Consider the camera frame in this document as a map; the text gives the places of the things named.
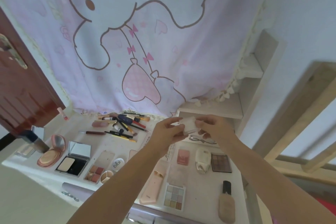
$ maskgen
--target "brown door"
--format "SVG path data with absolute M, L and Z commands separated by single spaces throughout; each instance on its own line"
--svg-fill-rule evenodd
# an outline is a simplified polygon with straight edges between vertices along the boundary
M 64 104 L 0 8 L 0 124 L 13 134 L 43 127 L 57 107 Z

